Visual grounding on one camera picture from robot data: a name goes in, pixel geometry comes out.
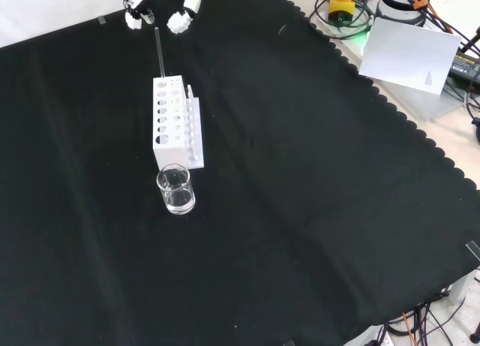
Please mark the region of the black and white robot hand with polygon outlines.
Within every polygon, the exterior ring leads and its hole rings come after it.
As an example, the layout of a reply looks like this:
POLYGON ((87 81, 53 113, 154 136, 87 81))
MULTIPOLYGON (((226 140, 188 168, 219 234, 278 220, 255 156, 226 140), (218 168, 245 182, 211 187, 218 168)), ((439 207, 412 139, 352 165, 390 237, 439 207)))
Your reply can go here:
MULTIPOLYGON (((141 29, 143 23, 153 25, 155 16, 152 10, 155 0, 122 0, 125 10, 125 22, 129 29, 141 29)), ((182 9, 173 13, 166 22, 167 28, 174 35, 188 30, 198 14, 202 0, 184 0, 182 9)))

